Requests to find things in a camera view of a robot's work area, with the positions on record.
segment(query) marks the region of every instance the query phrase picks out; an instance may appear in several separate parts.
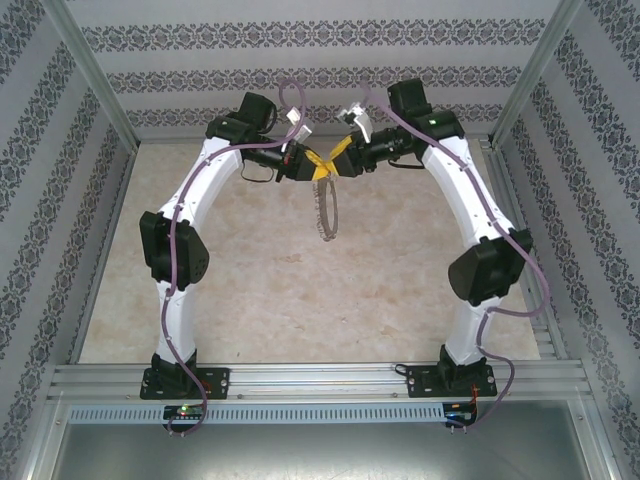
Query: damask pattern border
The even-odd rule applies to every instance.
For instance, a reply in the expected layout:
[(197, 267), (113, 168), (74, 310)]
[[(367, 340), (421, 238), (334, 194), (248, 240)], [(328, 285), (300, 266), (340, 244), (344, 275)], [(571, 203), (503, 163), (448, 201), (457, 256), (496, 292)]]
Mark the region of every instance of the damask pattern border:
[(544, 19), (299, 20), (84, 27), (96, 53), (374, 45), (535, 45)]
[(24, 48), (44, 18), (38, 0), (15, 0), (0, 21), (0, 85), (4, 85)]
[(49, 242), (49, 236), (58, 219), (69, 184), (98, 115), (100, 103), (91, 89), (84, 94), (76, 112), (67, 139), (62, 144), (55, 165), (38, 201), (38, 207), (29, 224), (24, 243), (18, 249), (18, 258), (13, 262), (13, 270), (7, 276), (0, 300), (0, 360), (11, 343), (11, 332), (22, 314), (26, 295), (31, 290), (36, 269)]
[(93, 264), (93, 270), (91, 272), (91, 276), (89, 278), (89, 282), (87, 283), (87, 292), (84, 295), (84, 299), (82, 301), (82, 307), (80, 308), (80, 314), (78, 315), (78, 320), (76, 320), (76, 327), (73, 333), (73, 337), (71, 338), (71, 342), (69, 343), (69, 352), (67, 353), (68, 357), (67, 357), (67, 361), (66, 363), (72, 363), (72, 359), (73, 359), (73, 351), (76, 347), (76, 342), (78, 341), (78, 335), (80, 335), (80, 328), (82, 327), (82, 321), (84, 320), (84, 314), (87, 310), (87, 307), (89, 306), (89, 297), (91, 296), (91, 291), (93, 289), (93, 283), (96, 279), (96, 275), (98, 274), (98, 269), (100, 268), (100, 260), (102, 258), (102, 252), (104, 250), (104, 246), (107, 243), (107, 235), (109, 234), (109, 230), (110, 230), (110, 226), (111, 226), (111, 221), (113, 216), (115, 215), (115, 212), (117, 210), (117, 205), (118, 205), (118, 198), (120, 197), (120, 190), (122, 189), (122, 186), (125, 184), (125, 181), (127, 179), (127, 172), (129, 172), (129, 164), (132, 163), (134, 161), (134, 159), (136, 158), (138, 154), (138, 149), (135, 148), (130, 154), (128, 154), (128, 158), (124, 164), (124, 167), (122, 169), (122, 173), (120, 174), (120, 180), (118, 181), (118, 188), (116, 189), (116, 194), (115, 194), (115, 200), (113, 201), (113, 204), (111, 205), (111, 209), (109, 210), (109, 218), (107, 219), (107, 223), (105, 225), (105, 229), (104, 232), (102, 234), (102, 241), (100, 242), (100, 248), (98, 249), (98, 254), (96, 255), (96, 261)]
[(560, 217), (551, 188), (542, 171), (538, 154), (533, 146), (527, 127), (519, 117), (511, 135), (516, 143), (524, 164), (529, 184), (533, 189), (536, 204), (547, 229), (547, 235), (555, 250), (558, 267), (573, 304), (578, 325), (583, 331), (585, 345), (591, 354), (591, 361), (596, 366), (598, 379), (602, 383), (602, 391), (606, 394), (607, 405), (612, 412), (612, 420), (616, 424), (618, 437), (625, 445), (625, 453), (629, 456), (631, 470), (640, 475), (640, 425), (637, 415), (631, 411), (631, 397), (624, 391), (625, 383), (620, 380), (620, 368), (614, 361), (614, 352), (609, 340), (602, 333), (602, 326), (593, 306), (593, 300), (580, 265), (575, 260), (573, 247)]
[(71, 53), (63, 42), (56, 49), (47, 65), (44, 76), (29, 99), (29, 106), (13, 129), (0, 159), (0, 223), (11, 206), (16, 189), (22, 183), (25, 167), (31, 163), (36, 147), (42, 140), (45, 127), (60, 101), (76, 67)]
[[(336, 115), (343, 107), (340, 105), (317, 105), (307, 109), (307, 115), (316, 124), (341, 123)], [(443, 104), (434, 105), (436, 110), (452, 110), (460, 121), (494, 122), (500, 116), (500, 104)], [(230, 108), (168, 108), (128, 110), (127, 115), (135, 128), (140, 127), (199, 127), (207, 125), (219, 115), (228, 113)], [(388, 117), (379, 108), (369, 108), (368, 113), (375, 123), (388, 122)], [(278, 113), (278, 123), (285, 123), (282, 109)]]
[(609, 289), (615, 294), (616, 304), (622, 311), (622, 319), (627, 322), (627, 331), (634, 339), (635, 348), (640, 349), (640, 288), (634, 283), (633, 275), (629, 273), (629, 264), (622, 257), (622, 249), (618, 247), (618, 239), (607, 222), (607, 214), (600, 207), (600, 200), (591, 184), (587, 169), (582, 164), (567, 126), (544, 81), (536, 85), (530, 98), (558, 157), (558, 164), (576, 201), (589, 240), (600, 259), (600, 266), (604, 269)]
[(631, 208), (640, 222), (640, 159), (638, 148), (627, 135), (627, 128), (616, 114), (613, 103), (598, 81), (584, 52), (574, 36), (568, 32), (560, 41), (555, 57), (573, 88), (582, 111), (589, 119), (591, 130), (600, 142), (600, 148), (623, 186)]
[(304, 88), (358, 88), (362, 80), (371, 87), (386, 88), (416, 77), (427, 87), (510, 88), (521, 73), (520, 67), (387, 66), (121, 72), (107, 76), (113, 90), (125, 94), (275, 89), (291, 77)]
[[(28, 421), (35, 407), (38, 390), (42, 383), (42, 375), (55, 343), (58, 324), (66, 308), (68, 292), (71, 290), (76, 270), (80, 264), (82, 252), (86, 246), (89, 231), (100, 203), (100, 196), (119, 143), (120, 140), (115, 129), (110, 126), (101, 146), (91, 179), (87, 184), (87, 190), (78, 210), (74, 228), (69, 236), (62, 262), (55, 276), (55, 284), (51, 287), (51, 295), (47, 300), (47, 306), (42, 312), (43, 316), (38, 324), (38, 332), (29, 350), (29, 360), (25, 363), (25, 371), (20, 377), (19, 390), (15, 392), (16, 400), (8, 409), (9, 421), (3, 425), (4, 433), (0, 439), (0, 477), (4, 475), (2, 478), (11, 478), (12, 470), (18, 462), (20, 447), (25, 440)], [(128, 157), (123, 166), (117, 187), (118, 191), (122, 187), (130, 158)], [(106, 237), (109, 223), (115, 210), (115, 201), (110, 207), (107, 225), (100, 245), (104, 244), (104, 237)]]
[(629, 0), (587, 0), (598, 23), (627, 62), (635, 81), (640, 81), (640, 14)]

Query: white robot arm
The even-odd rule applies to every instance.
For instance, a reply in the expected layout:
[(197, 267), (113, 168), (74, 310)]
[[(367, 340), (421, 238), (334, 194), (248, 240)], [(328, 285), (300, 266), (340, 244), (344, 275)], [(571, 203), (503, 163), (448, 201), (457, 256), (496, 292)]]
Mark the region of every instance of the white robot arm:
[[(476, 178), (481, 180), (466, 138), (450, 137), (440, 140), (440, 143), (463, 159)], [(468, 175), (446, 153), (437, 148), (428, 148), (422, 157), (422, 164), (435, 177), (449, 202), (460, 227), (465, 249), (478, 245), (483, 238), (494, 240), (501, 237), (495, 225), (488, 221)], [(512, 230), (513, 224), (495, 204), (484, 182), (480, 181), (480, 187), (497, 217), (498, 224), (507, 232)], [(453, 331), (445, 343), (445, 348), (456, 365), (470, 365), (482, 359), (483, 355), (476, 345), (480, 322), (486, 310), (489, 307), (498, 307), (501, 301), (502, 298), (495, 296), (477, 306), (467, 301), (458, 302)], [(491, 316), (485, 332), (490, 328)]]
[[(438, 370), (446, 391), (469, 392), (482, 380), (480, 377), (486, 380), (489, 376), (486, 358), (478, 348), (482, 319), (489, 313), (484, 334), (489, 329), (490, 312), (500, 305), (524, 267), (524, 259), (501, 232), (508, 232), (527, 252), (531, 248), (531, 236), (526, 230), (515, 231), (495, 204), (473, 163), (464, 130), (455, 114), (434, 112), (419, 79), (399, 82), (387, 91), (396, 116), (413, 130), (437, 140), (457, 158), (454, 160), (443, 150), (424, 143), (401, 126), (371, 132), (370, 123), (364, 118), (366, 114), (360, 105), (353, 104), (341, 112), (341, 118), (360, 131), (340, 142), (330, 160), (340, 176), (356, 177), (365, 171), (373, 172), (379, 162), (389, 161), (398, 168), (425, 168), (436, 178), (456, 217), (466, 250), (449, 267), (449, 281), (460, 302), (453, 331), (440, 352)], [(415, 154), (420, 164), (393, 163), (406, 154)], [(475, 178), (486, 207), (469, 173)]]
[[(220, 193), (222, 186), (231, 174), (242, 165), (242, 156), (238, 150), (223, 153), (210, 161), (207, 160), (207, 157), (227, 145), (229, 145), (228, 140), (217, 137), (204, 141), (200, 155), (198, 155), (198, 159), (189, 172), (189, 175), (185, 177), (178, 191), (159, 210), (168, 222), (171, 221), (178, 198), (185, 188), (187, 179), (191, 176), (191, 173), (198, 168), (201, 162), (207, 162), (209, 165), (202, 169), (189, 188), (184, 200), (184, 205), (182, 205), (183, 208), (178, 216), (178, 222), (187, 221), (197, 233), (200, 232), (204, 218), (211, 208), (213, 201)], [(160, 308), (162, 308), (167, 296), (167, 290), (171, 285), (168, 281), (162, 280), (157, 282), (156, 286), (160, 297)], [(166, 323), (169, 336), (180, 358), (184, 362), (191, 358), (196, 351), (193, 333), (195, 289), (195, 284), (189, 284), (183, 291), (176, 290), (170, 298), (167, 307)], [(160, 332), (160, 340), (156, 353), (163, 360), (170, 361), (171, 363), (175, 362), (175, 358), (169, 350), (162, 331)]]

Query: patterned wallpaper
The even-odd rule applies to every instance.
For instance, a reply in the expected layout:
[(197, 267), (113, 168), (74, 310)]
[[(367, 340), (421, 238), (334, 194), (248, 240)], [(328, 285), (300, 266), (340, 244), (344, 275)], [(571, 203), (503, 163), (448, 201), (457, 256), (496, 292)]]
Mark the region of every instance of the patterned wallpaper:
[(0, 2), (0, 479), (69, 361), (130, 156), (35, 0)]
[(640, 477), (640, 15), (586, 0), (501, 146), (564, 340)]
[(277, 99), (287, 76), (307, 88), (318, 134), (348, 131), (333, 116), (362, 98), (362, 79), (382, 91), (416, 76), (432, 104), (454, 106), (470, 133), (489, 133), (558, 0), (473, 3), (68, 5), (144, 140), (201, 137), (215, 112), (237, 108), (244, 91)]

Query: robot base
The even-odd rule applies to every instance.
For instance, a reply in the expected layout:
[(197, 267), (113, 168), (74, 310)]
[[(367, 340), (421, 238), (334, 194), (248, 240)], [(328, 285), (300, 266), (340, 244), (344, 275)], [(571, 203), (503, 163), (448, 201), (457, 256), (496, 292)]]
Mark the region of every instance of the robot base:
[[(187, 366), (207, 392), (210, 400), (226, 400), (229, 391), (228, 368), (198, 368), (196, 354), (189, 358)], [(151, 358), (151, 368), (144, 371), (140, 398), (143, 400), (192, 400), (200, 399), (198, 387), (177, 363), (162, 360), (156, 353)]]
[(396, 372), (407, 378), (409, 398), (478, 397), (498, 394), (493, 369), (482, 358), (471, 365), (456, 365), (444, 345), (437, 365), (411, 365)]

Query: enclosure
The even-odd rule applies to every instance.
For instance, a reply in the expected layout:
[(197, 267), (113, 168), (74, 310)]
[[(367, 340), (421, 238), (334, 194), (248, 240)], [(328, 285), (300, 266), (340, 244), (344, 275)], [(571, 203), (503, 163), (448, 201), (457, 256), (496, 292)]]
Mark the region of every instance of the enclosure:
[[(0, 478), (640, 476), (638, 7), (4, 0)], [(288, 77), (323, 158), (362, 80), (384, 94), (420, 78), (531, 232), (551, 302), (494, 318), (483, 345), (515, 380), (467, 435), (440, 423), (469, 398), (414, 398), (395, 371), (439, 360), (466, 247), (434, 176), (386, 163), (335, 180), (328, 242), (312, 182), (233, 173), (199, 230), (194, 317), (198, 366), (229, 369), (226, 399), (180, 440), (161, 424), (182, 402), (140, 398), (161, 331), (140, 217), (174, 195), (211, 120), (245, 92), (279, 105)], [(376, 131), (396, 126), (367, 111)], [(542, 299), (525, 267), (503, 306)], [(489, 363), (502, 391), (509, 367)], [(480, 419), (494, 400), (478, 399)]]

